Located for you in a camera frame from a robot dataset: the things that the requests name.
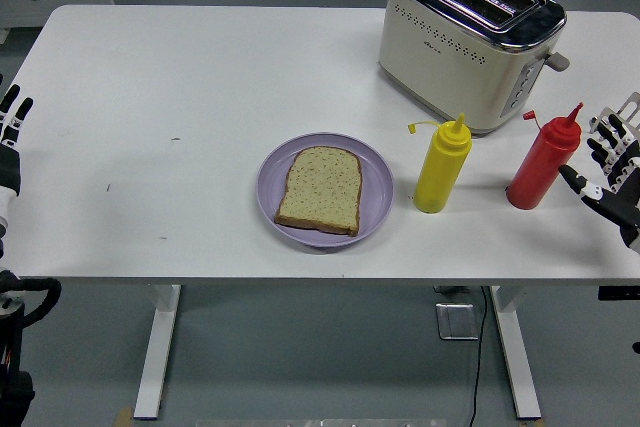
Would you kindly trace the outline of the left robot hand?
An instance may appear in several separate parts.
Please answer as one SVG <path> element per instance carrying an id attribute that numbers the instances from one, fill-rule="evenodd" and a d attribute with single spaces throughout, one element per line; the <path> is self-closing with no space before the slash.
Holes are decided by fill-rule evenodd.
<path id="1" fill-rule="evenodd" d="M 20 94 L 20 87 L 11 85 L 1 100 L 1 237 L 9 224 L 9 205 L 19 196 L 21 188 L 20 154 L 16 149 L 21 126 L 33 106 L 33 99 L 26 97 L 14 116 L 7 115 Z"/>

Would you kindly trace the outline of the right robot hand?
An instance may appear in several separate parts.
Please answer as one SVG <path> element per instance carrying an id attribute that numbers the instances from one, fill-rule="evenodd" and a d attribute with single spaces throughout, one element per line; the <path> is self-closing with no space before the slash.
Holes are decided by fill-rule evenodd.
<path id="1" fill-rule="evenodd" d="M 592 159 L 608 186 L 602 187 L 569 165 L 558 169 L 571 190 L 593 211 L 620 228 L 625 246 L 639 252 L 639 138 L 618 114 L 591 122 L 600 139 L 589 138 Z"/>

